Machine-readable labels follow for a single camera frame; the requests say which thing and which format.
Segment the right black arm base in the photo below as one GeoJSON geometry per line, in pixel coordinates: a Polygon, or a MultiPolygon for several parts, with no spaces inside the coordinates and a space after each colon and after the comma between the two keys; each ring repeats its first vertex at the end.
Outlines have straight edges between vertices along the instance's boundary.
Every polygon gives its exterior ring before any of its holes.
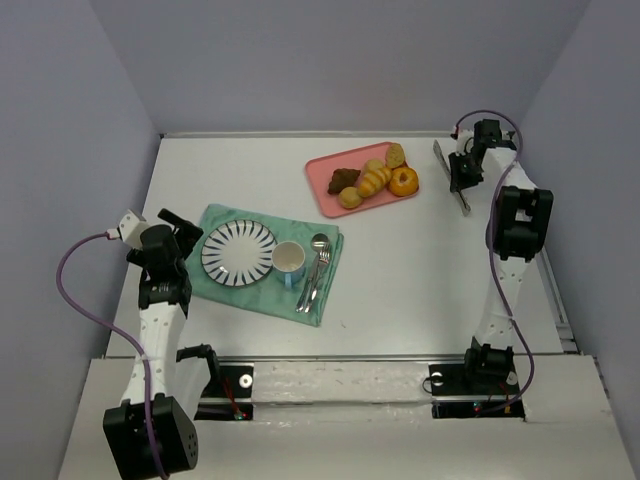
{"type": "Polygon", "coordinates": [[[511,347],[473,341],[462,360],[430,365],[422,389],[436,419],[525,417],[511,347]]]}

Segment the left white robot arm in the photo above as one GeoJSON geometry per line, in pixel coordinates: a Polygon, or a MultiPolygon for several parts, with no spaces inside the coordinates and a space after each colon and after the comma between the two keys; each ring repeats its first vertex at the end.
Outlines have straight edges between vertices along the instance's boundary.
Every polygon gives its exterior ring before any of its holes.
{"type": "Polygon", "coordinates": [[[106,410],[102,423],[123,479],[166,479],[197,460],[195,428],[173,382],[192,292],[185,260],[203,232],[166,209],[159,217],[151,225],[127,211],[108,233],[129,246],[127,262],[141,269],[139,334],[122,335],[136,352],[134,366],[119,406],[106,410]]]}

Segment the striped yellow bread roll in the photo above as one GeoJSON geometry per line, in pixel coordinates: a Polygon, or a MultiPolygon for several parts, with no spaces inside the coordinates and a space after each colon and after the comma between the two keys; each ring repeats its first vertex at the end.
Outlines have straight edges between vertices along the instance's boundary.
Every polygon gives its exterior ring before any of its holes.
{"type": "Polygon", "coordinates": [[[368,171],[357,186],[357,193],[362,198],[378,194],[391,180],[392,170],[386,166],[368,171]]]}

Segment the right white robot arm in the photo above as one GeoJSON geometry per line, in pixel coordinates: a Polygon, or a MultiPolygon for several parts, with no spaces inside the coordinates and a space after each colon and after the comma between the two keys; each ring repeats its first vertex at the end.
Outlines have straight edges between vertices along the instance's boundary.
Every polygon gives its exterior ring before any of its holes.
{"type": "Polygon", "coordinates": [[[515,372],[514,340],[526,343],[514,308],[524,273],[543,249],[554,195],[536,186],[521,165],[519,128],[505,131],[502,114],[484,113],[491,117],[476,121],[471,130],[455,124],[451,138],[456,148],[445,163],[450,192],[460,198],[466,213],[470,207],[464,191],[484,181],[490,161],[497,168],[485,231],[491,279],[480,323],[465,352],[461,379],[471,392],[490,395],[515,372]]]}

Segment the silver metal tongs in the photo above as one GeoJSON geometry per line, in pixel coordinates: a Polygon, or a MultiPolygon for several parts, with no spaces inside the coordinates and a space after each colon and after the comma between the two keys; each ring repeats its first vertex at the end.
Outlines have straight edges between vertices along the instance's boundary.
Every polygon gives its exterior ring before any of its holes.
{"type": "MultiPolygon", "coordinates": [[[[439,164],[441,165],[444,174],[447,178],[448,182],[451,182],[451,170],[449,167],[449,163],[448,160],[445,158],[444,153],[442,151],[441,145],[437,140],[433,141],[433,153],[436,157],[436,159],[438,160],[439,164]]],[[[461,213],[464,217],[467,217],[471,214],[471,206],[469,205],[469,203],[467,202],[466,197],[458,190],[455,191],[451,191],[451,194],[453,195],[453,197],[457,200],[461,213]]]]}

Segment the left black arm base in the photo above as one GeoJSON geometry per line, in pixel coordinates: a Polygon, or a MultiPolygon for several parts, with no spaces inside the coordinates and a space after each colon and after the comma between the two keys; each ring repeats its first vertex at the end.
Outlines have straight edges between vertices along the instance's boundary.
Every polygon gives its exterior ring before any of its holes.
{"type": "Polygon", "coordinates": [[[179,349],[178,393],[196,421],[251,421],[254,364],[220,361],[210,345],[179,349]]]}

